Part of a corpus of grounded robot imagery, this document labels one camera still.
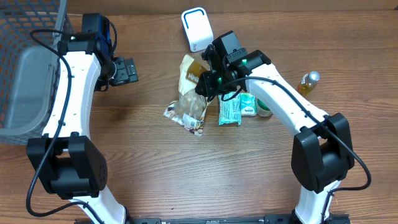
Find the green lid jar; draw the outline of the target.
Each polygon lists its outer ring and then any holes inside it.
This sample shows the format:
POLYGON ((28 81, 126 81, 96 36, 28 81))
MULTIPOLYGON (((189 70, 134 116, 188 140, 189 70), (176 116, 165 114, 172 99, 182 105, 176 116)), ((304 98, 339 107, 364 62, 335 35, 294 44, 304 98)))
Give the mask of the green lid jar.
POLYGON ((272 115, 272 111, 258 98, 256 102, 256 113, 262 117, 269 117, 272 115))

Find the yellow liquid bottle silver cap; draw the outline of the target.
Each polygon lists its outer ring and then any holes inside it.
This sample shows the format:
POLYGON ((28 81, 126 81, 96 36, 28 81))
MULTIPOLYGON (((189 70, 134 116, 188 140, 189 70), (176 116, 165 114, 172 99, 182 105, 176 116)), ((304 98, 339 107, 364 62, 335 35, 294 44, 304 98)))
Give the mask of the yellow liquid bottle silver cap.
POLYGON ((313 91, 320 80, 320 74, 317 71, 311 71, 303 76, 298 84, 297 91, 303 96, 307 97, 313 91))

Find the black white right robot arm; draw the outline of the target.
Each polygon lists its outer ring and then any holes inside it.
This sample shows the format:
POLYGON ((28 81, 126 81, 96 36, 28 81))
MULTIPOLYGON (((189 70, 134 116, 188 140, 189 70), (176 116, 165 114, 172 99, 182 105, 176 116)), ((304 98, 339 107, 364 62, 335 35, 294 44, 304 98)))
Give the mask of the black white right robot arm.
POLYGON ((251 53, 229 31, 201 53, 210 71, 203 72, 195 91, 215 96, 244 90, 259 100, 293 136, 291 168, 301 185, 300 198, 289 214, 268 214, 264 223, 350 223, 346 214, 329 211, 333 191, 354 166, 348 120, 317 108, 279 74, 260 50, 251 53))

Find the teal wet wipes pack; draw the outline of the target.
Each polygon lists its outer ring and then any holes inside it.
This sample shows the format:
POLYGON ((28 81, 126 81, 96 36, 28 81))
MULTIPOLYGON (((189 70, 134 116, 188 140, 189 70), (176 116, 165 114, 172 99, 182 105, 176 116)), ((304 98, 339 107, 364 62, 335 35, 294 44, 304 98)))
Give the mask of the teal wet wipes pack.
POLYGON ((238 126, 241 124, 242 115, 241 115, 241 102, 240 95, 236 95, 234 98, 231 98, 235 92, 231 92, 225 94, 224 101, 221 99, 222 95, 219 95, 219 120, 218 123, 220 126, 225 124, 237 124, 238 126))

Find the brown snack bag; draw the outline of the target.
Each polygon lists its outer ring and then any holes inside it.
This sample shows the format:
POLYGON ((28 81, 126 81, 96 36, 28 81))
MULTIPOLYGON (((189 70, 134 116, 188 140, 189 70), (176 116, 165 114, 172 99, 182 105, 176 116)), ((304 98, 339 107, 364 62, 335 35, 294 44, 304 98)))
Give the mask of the brown snack bag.
POLYGON ((208 70, 192 56, 186 54, 180 64, 178 81, 178 100, 171 102, 164 111, 164 116, 188 132, 202 136, 207 98, 195 91, 200 75, 208 70))

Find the small teal white box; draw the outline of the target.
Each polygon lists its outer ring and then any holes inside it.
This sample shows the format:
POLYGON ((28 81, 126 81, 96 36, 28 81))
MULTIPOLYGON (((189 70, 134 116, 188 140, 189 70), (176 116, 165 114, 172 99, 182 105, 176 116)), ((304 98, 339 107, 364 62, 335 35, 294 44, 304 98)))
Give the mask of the small teal white box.
POLYGON ((256 115, 255 96, 249 93, 241 93, 240 107, 241 107, 242 116, 255 116, 256 115))

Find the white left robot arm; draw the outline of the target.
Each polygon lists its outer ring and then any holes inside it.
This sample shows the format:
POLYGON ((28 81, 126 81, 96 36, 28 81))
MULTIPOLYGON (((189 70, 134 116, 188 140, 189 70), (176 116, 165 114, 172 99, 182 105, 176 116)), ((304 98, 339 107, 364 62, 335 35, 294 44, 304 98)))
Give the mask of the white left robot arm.
POLYGON ((93 95, 138 80, 131 58, 117 57, 117 32, 101 14, 84 14, 81 31, 60 33, 52 52, 60 59, 52 112, 39 138, 27 142, 32 184, 78 206, 90 223, 131 223, 127 208, 107 185, 107 162, 90 139, 93 95))

